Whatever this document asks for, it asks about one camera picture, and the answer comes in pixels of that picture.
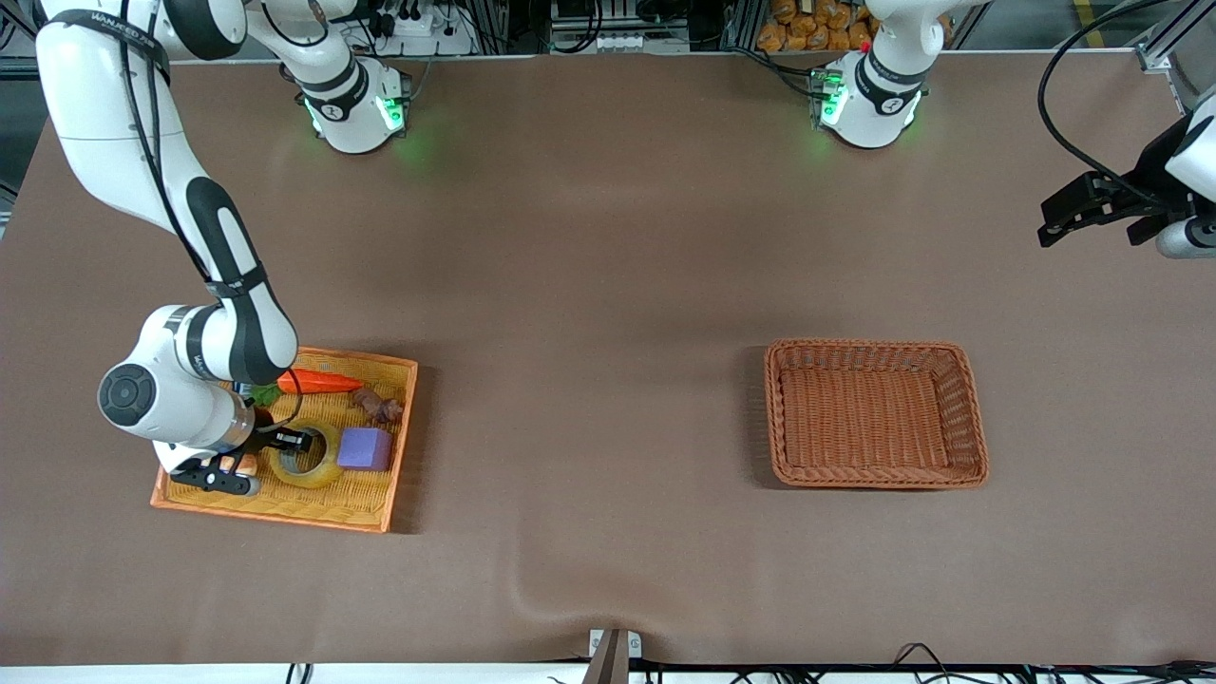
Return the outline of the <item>white power strip with plugs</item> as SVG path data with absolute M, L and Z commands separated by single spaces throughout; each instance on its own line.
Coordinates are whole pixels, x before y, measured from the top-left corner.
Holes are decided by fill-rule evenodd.
M 482 54 L 472 16 L 440 0 L 376 0 L 359 21 L 370 51 L 387 57 L 452 57 Z

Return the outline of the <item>orange woven tray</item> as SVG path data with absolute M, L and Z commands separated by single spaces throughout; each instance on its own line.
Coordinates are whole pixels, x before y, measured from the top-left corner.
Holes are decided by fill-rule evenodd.
M 283 484 L 271 472 L 266 456 L 270 448 L 257 453 L 257 495 L 238 497 L 203 492 L 193 486 L 175 484 L 163 471 L 157 473 L 151 505 L 192 514 L 209 514 L 266 521 L 266 523 L 317 525 L 317 527 L 385 533 L 390 531 L 392 508 L 395 504 L 401 466 L 407 452 L 409 417 L 417 386 L 416 361 L 395 357 L 360 353 L 360 351 L 326 351 L 303 347 L 295 357 L 295 370 L 309 369 L 339 372 L 360 380 L 364 387 L 384 398 L 395 398 L 404 407 L 400 424 L 383 425 L 392 434 L 392 469 L 387 472 L 342 470 L 334 484 L 320 489 L 304 489 Z M 294 415 L 295 420 L 319 420 L 334 428 L 372 426 L 361 408 L 351 405 L 347 394 L 310 394 L 295 407 L 295 398 L 278 398 L 270 413 L 276 419 Z

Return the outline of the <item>bag of orange buns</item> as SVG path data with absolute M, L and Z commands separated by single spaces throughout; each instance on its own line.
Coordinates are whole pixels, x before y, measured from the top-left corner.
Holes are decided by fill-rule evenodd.
M 755 39 L 759 51 L 867 50 L 882 19 L 865 0 L 766 0 Z

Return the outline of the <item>purple foam block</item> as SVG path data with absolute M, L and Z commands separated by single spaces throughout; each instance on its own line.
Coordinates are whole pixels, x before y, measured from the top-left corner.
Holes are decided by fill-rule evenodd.
M 375 426 L 340 432 L 337 464 L 343 470 L 387 472 L 392 469 L 392 434 Z

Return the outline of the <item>orange toy carrot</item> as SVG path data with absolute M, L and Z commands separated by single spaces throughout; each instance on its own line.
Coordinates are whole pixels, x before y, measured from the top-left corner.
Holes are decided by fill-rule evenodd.
M 308 396 L 323 393 L 351 393 L 362 389 L 360 380 L 339 372 L 309 369 L 291 369 L 282 372 L 274 385 L 257 385 L 249 389 L 249 398 L 257 407 L 274 407 L 283 394 Z

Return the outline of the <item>metal table bracket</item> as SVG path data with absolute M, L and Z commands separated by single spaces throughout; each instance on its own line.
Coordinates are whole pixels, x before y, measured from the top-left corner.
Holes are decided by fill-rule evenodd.
M 634 662 L 643 657 L 642 639 L 620 628 L 591 630 L 589 657 L 581 684 L 631 684 Z

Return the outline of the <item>yellow tape roll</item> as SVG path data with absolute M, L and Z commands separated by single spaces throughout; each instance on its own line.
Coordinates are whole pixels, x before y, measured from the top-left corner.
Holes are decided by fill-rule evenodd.
M 320 489 L 334 484 L 342 475 L 338 464 L 340 431 L 319 420 L 295 420 L 287 428 L 308 437 L 309 445 L 271 447 L 266 462 L 283 484 Z

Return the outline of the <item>brown wicker basket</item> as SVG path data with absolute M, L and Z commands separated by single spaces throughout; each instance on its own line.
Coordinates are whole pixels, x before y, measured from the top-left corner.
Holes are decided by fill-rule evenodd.
M 777 340 L 764 382 L 782 484 L 963 490 L 989 480 L 976 377 L 955 343 Z

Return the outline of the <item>aluminium frame profile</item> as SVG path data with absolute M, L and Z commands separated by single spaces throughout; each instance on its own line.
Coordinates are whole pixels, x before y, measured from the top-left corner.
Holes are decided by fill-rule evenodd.
M 1169 0 L 1177 9 L 1169 9 L 1160 21 L 1152 26 L 1145 38 L 1136 43 L 1136 56 L 1141 71 L 1148 74 L 1169 72 L 1171 56 L 1192 30 L 1197 30 L 1207 15 L 1216 11 L 1216 0 Z
M 38 0 L 0 0 L 0 82 L 39 82 Z

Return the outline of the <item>brown toy figure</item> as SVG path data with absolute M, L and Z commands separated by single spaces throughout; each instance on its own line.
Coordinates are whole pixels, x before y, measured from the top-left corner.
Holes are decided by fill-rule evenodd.
M 351 405 L 361 408 L 373 424 L 400 424 L 404 416 L 404 407 L 395 398 L 384 398 L 370 387 L 353 389 Z

